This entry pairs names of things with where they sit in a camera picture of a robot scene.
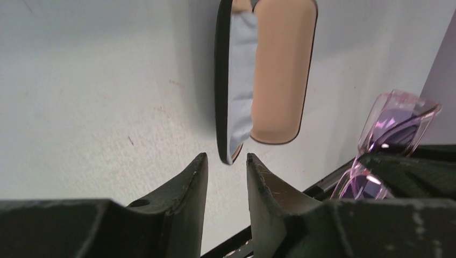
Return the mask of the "blue cleaning cloth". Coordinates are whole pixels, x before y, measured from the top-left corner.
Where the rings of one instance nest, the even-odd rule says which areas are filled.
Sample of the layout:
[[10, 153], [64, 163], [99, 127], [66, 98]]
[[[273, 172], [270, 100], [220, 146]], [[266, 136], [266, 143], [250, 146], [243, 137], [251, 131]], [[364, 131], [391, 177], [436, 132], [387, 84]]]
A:
[[258, 20], [251, 1], [232, 1], [230, 13], [227, 152], [232, 163], [250, 137]]

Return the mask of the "pink transparent sunglasses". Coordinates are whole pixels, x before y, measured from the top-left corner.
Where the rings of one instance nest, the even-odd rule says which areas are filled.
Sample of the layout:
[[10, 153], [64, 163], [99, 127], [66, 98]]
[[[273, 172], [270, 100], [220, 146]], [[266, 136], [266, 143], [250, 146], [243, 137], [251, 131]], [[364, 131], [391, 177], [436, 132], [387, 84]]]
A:
[[336, 184], [331, 198], [391, 198], [385, 183], [361, 164], [361, 156], [380, 153], [410, 156], [440, 111], [440, 103], [409, 92], [392, 90], [380, 94], [362, 130], [358, 154]]

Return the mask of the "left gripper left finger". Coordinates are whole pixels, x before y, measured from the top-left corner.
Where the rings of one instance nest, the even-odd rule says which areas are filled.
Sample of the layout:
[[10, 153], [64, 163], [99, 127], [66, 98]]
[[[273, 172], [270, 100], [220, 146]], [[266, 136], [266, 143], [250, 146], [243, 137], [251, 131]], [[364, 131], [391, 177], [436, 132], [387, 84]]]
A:
[[208, 157], [122, 206], [109, 199], [1, 201], [1, 257], [200, 257]]

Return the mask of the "black glasses case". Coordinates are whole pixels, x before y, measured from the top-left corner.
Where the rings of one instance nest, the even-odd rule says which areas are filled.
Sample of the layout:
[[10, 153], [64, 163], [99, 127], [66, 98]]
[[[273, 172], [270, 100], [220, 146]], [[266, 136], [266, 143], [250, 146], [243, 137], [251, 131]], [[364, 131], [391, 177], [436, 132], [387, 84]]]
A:
[[[292, 142], [304, 111], [315, 30], [316, 1], [251, 1], [258, 20], [250, 137], [266, 145]], [[230, 13], [232, 1], [221, 1], [214, 50], [215, 121], [219, 158], [227, 152]]]

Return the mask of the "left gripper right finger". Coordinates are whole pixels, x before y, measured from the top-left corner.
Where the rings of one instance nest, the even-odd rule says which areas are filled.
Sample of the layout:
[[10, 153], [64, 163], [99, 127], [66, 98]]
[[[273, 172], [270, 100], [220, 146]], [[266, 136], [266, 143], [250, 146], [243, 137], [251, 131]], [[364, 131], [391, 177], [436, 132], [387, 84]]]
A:
[[255, 257], [455, 257], [455, 201], [320, 202], [247, 155]]

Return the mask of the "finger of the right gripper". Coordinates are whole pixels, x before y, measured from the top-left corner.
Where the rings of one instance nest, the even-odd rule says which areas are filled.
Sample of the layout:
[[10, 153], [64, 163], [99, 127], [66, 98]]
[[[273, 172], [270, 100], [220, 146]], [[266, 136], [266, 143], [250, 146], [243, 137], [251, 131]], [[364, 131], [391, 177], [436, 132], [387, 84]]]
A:
[[396, 198], [455, 199], [455, 144], [420, 145], [400, 156], [402, 145], [390, 145], [359, 161], [386, 185]]

